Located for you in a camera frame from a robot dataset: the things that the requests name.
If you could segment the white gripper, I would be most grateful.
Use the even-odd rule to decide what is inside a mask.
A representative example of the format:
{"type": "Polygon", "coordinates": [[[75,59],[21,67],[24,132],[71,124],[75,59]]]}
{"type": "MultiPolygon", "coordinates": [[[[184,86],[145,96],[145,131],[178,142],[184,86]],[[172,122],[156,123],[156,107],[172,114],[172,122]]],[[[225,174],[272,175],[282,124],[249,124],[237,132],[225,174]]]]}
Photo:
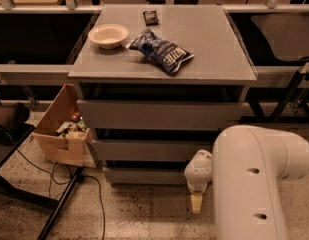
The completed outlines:
{"type": "Polygon", "coordinates": [[[203,193],[212,180],[212,154],[207,150],[199,150],[184,170],[189,191],[192,193],[192,212],[198,214],[201,211],[203,193]]]}

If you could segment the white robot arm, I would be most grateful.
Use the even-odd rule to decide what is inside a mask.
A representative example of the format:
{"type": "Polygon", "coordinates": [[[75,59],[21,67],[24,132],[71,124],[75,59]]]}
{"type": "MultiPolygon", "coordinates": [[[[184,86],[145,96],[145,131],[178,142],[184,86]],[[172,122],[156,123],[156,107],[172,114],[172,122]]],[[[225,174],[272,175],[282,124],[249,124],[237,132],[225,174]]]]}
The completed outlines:
{"type": "Polygon", "coordinates": [[[307,173],[307,140],[250,125],[222,131],[213,150],[197,151],[184,171],[193,212],[213,187],[217,240],[289,240],[277,181],[307,173]]]}

